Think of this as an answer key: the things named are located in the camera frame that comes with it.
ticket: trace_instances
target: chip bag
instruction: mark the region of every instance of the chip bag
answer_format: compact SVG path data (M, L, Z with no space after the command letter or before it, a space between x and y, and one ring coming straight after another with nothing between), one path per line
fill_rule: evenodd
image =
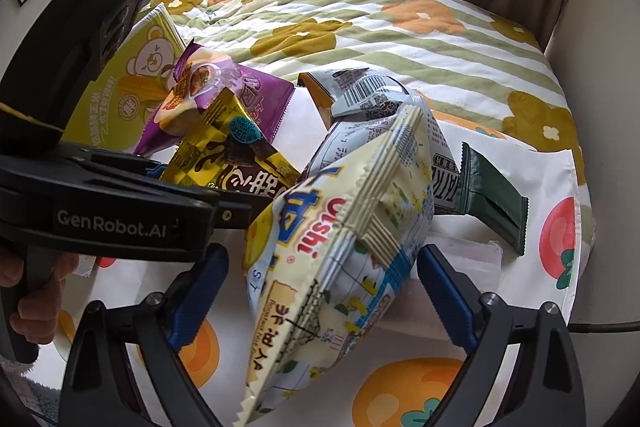
M388 130L400 107L418 105L426 117L436 214L456 213L454 198L460 173L423 96L370 68L300 73L298 79L309 90L329 129L303 176L315 174Z
M274 198L298 176L225 87L180 143L160 179Z
M236 427L327 372L398 295L433 218L424 111L290 188L252 223L255 331Z
M164 5L133 26L98 78L89 82L62 139L132 152L145 123L173 87L185 49Z
M177 144L224 87L235 93L269 143L293 95L290 82L191 41L174 69L175 85L146 124L134 153L149 156Z

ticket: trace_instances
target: purple snack bag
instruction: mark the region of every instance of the purple snack bag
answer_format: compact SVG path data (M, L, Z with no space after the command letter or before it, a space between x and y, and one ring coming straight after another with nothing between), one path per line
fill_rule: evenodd
M193 41L173 76L175 86L149 118L134 154L150 156L179 143L223 87L238 97L271 143L294 91L291 82L239 66L228 55Z

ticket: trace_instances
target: screw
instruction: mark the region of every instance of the screw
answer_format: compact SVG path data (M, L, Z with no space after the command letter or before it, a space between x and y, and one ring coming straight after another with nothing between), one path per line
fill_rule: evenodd
M560 313L560 308L558 308L558 305L556 303L545 302L542 307L544 311L549 315L558 315Z
M102 303L100 301L91 301L89 304L87 304L84 311L87 313L95 313L100 311L100 308L102 308Z
M500 302L500 298L495 293L485 293L482 295L482 302L487 306L495 306Z
M162 302L163 298L164 294L162 292L153 292L146 296L145 302L149 306L158 306L158 304Z

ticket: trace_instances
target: green snack bag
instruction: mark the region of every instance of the green snack bag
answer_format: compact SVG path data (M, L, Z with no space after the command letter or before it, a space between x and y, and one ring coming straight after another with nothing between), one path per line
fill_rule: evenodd
M460 214L477 217L519 255L524 255L529 198L521 196L489 160L466 142L462 143L455 208Z
M174 87L171 72L184 49L164 5L151 10L89 82L62 139L132 152L146 121Z

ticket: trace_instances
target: blue gripper pad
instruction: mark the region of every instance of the blue gripper pad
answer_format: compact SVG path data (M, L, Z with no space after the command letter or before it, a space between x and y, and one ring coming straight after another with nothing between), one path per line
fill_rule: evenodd
M440 261L432 249L438 252ZM459 274L452 269L435 245L426 245L420 249L417 266L420 282L438 312L451 342L462 347L467 354L473 352L478 347L474 313L453 279Z
M176 282L186 286L180 289L182 298L174 309L168 338L176 352L195 340L228 271L226 248L212 243L207 247L204 261L196 263L189 272L176 278Z
M164 164L157 165L153 169L147 169L145 172L145 176L147 178L155 178L156 180L159 180L160 176L162 176L162 173L165 171L165 169L166 169L166 165Z

